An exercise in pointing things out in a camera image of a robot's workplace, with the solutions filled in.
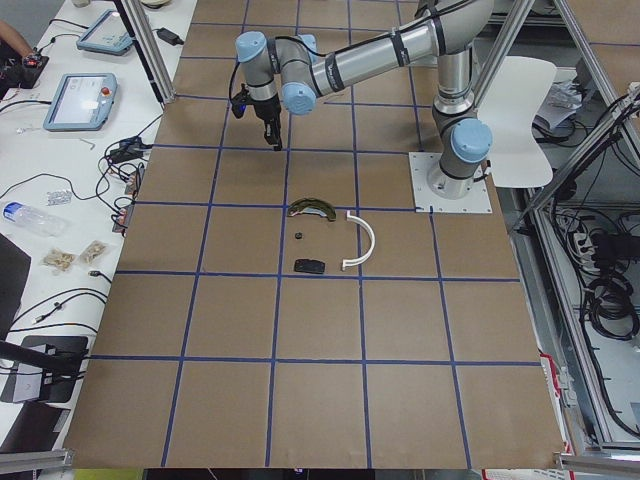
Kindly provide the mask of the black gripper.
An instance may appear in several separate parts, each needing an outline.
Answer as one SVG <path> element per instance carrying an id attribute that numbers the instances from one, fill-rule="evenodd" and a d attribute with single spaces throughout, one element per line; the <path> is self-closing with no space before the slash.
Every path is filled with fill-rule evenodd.
<path id="1" fill-rule="evenodd" d="M 240 91 L 230 101 L 232 113 L 237 119 L 243 117 L 248 106 L 252 106 L 256 116 L 263 122 L 265 141 L 274 151 L 282 150 L 281 104 L 274 83 L 259 87 L 242 84 Z"/>

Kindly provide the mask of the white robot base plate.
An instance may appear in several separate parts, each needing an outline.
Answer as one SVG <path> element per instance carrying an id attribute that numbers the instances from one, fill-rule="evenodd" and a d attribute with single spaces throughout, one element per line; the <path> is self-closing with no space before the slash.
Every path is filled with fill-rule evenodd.
<path id="1" fill-rule="evenodd" d="M 414 209 L 418 213 L 491 214 L 492 206 L 478 166 L 474 174 L 463 180 L 448 177 L 440 168 L 440 153 L 408 154 Z"/>

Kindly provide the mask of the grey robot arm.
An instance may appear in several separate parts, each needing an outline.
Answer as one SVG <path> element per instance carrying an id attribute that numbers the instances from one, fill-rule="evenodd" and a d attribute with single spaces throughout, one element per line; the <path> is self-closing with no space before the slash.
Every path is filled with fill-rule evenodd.
<path id="1" fill-rule="evenodd" d="M 491 130 L 474 112 L 472 88 L 472 42 L 493 7 L 483 0 L 422 1 L 413 21 L 329 53 L 317 51 L 312 35 L 245 32 L 235 40 L 244 82 L 229 97 L 232 113 L 241 118 L 252 107 L 264 124 L 265 141 L 279 151 L 283 110 L 307 115 L 322 97 L 432 56 L 438 69 L 432 116 L 443 152 L 427 182 L 439 197 L 461 199 L 493 142 Z"/>

